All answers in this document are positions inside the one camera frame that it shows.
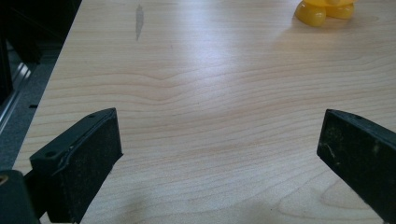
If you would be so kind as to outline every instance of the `light wood surface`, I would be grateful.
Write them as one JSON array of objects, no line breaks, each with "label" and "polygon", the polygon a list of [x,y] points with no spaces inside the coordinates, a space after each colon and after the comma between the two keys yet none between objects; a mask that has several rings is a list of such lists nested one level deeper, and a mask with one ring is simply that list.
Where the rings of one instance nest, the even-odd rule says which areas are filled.
[{"label": "light wood surface", "polygon": [[321,28],[298,3],[83,0],[14,168],[114,106],[124,156],[83,223],[382,223],[316,149],[326,108],[396,131],[396,1]]}]

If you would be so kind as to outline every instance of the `wooden table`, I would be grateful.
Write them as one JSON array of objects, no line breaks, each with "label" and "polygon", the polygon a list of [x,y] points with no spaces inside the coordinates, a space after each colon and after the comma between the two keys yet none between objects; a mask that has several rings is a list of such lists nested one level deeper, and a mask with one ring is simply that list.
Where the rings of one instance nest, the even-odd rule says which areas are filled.
[{"label": "wooden table", "polygon": [[326,108],[396,131],[396,1],[321,28],[298,3],[84,0],[14,168],[115,106],[83,223],[382,223],[316,149]]}]

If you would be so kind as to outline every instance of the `yellow toy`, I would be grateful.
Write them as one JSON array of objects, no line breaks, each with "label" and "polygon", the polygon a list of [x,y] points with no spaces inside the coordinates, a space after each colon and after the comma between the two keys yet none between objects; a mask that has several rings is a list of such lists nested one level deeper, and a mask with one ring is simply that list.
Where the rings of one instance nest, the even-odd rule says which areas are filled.
[{"label": "yellow toy", "polygon": [[349,19],[352,17],[357,0],[303,0],[296,8],[295,15],[310,26],[321,26],[328,17]]}]

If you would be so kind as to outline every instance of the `dark mark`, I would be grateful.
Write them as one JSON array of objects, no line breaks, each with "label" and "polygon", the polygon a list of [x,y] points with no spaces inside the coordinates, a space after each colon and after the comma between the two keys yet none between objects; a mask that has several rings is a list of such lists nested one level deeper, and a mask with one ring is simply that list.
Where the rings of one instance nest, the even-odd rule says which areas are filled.
[{"label": "dark mark", "polygon": [[136,9],[136,41],[139,39],[140,33],[142,32],[144,20],[145,13],[143,12],[143,8],[139,4]]}]

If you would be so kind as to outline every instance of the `screw hole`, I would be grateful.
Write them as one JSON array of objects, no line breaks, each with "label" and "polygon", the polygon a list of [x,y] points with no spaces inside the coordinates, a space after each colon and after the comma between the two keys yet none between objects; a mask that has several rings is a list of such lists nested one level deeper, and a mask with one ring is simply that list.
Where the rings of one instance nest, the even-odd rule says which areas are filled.
[{"label": "screw hole", "polygon": [[8,175],[0,175],[0,185],[3,185],[8,181]]},{"label": "screw hole", "polygon": [[55,153],[54,151],[49,151],[49,152],[46,153],[46,157],[47,157],[47,158],[53,157],[53,156],[55,156],[55,155],[56,155],[56,153]]}]

